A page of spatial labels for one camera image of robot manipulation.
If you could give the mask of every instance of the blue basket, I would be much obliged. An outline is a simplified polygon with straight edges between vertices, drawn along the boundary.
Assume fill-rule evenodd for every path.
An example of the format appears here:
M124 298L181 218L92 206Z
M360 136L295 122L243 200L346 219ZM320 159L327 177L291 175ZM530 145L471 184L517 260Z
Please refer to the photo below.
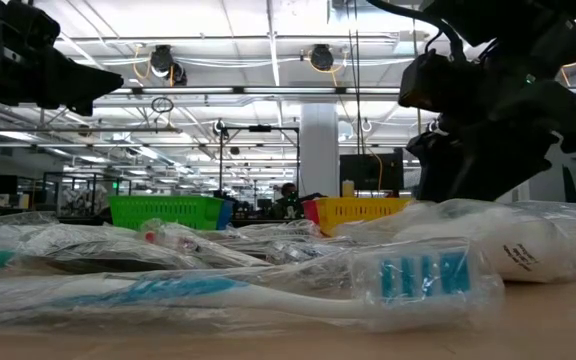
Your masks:
M221 204L221 211L219 211L219 218L217 219L217 230L226 230L226 226L230 223L232 217L232 201L224 200Z

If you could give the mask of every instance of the toothbrush head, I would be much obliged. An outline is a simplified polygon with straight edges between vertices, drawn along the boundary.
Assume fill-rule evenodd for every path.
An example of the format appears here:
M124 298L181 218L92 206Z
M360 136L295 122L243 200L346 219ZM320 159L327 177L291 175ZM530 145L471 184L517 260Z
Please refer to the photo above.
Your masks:
M358 256L351 269L355 295L384 305L464 294L472 287L465 249L395 254L377 250Z

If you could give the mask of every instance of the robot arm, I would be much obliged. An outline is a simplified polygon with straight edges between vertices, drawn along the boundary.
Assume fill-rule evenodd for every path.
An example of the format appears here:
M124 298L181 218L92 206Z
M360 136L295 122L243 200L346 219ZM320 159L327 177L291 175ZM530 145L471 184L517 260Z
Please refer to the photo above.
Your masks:
M0 1L0 102L67 106L92 115L92 102L123 85L120 75L76 64L55 50L59 24L43 11Z
M450 57L422 54L401 84L401 106L441 113L439 131L407 147L422 166L419 199L495 200L551 167L544 156L555 134L563 152L576 152L576 95L554 80L576 62L576 1L431 0L421 11L368 2L451 41ZM457 34L490 45L468 62Z

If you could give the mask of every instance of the red basket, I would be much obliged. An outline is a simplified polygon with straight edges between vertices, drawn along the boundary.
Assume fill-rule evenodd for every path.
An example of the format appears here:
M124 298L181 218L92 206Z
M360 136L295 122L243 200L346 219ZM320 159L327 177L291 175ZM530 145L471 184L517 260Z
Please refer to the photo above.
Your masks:
M319 213L317 212L317 202L314 200L304 201L303 207L306 219L319 225Z

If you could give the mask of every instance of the bottle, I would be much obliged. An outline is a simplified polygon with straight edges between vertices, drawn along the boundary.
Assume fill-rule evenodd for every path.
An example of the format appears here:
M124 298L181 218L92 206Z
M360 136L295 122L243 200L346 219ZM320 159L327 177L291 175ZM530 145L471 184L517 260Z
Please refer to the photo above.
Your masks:
M341 183L341 196L355 197L355 182L352 180L344 180Z

